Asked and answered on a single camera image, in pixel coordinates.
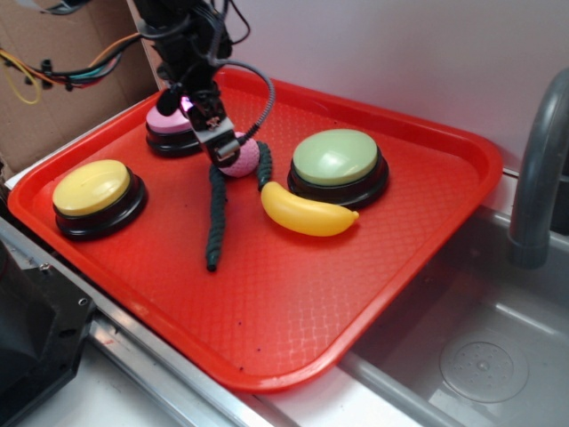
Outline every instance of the stainless steel sink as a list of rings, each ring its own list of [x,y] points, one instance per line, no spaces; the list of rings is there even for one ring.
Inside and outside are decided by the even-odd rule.
[[[424,424],[569,422],[569,240],[507,261],[509,219],[481,208],[342,362]]]

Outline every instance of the toy banana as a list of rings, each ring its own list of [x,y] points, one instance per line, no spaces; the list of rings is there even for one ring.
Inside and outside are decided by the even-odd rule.
[[[309,236],[342,233],[359,217],[358,212],[343,206],[298,197],[275,181],[265,184],[260,201],[273,221]]]

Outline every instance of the faucet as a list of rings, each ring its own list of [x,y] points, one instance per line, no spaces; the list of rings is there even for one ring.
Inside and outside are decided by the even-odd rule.
[[[549,87],[525,148],[509,225],[512,264],[541,267],[549,231],[569,235],[569,68]]]

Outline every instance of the plastic tray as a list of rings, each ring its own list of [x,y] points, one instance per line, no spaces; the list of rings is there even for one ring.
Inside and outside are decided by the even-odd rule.
[[[248,73],[218,82],[244,130],[267,90]],[[277,104],[257,139],[285,185],[294,148],[326,129],[370,134],[389,162],[389,186],[348,231],[314,238],[264,213],[254,175],[228,181],[223,252],[205,266],[210,184],[206,155],[162,158],[145,142],[156,96],[28,174],[9,207],[47,243],[206,373],[230,389],[279,391],[322,374],[481,203],[501,176],[488,141],[385,109],[276,82]],[[124,162],[148,188],[132,224],[92,242],[58,231],[52,192],[75,167]]]

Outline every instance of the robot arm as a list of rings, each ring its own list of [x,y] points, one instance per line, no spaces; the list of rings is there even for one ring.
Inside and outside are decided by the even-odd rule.
[[[139,31],[152,40],[163,62],[158,75],[169,88],[157,103],[158,111],[169,116],[188,96],[193,107],[188,118],[196,137],[218,167],[233,164],[239,141],[233,131],[220,91],[213,81],[226,60],[233,42],[225,28],[223,12],[203,0],[134,0],[143,22]]]

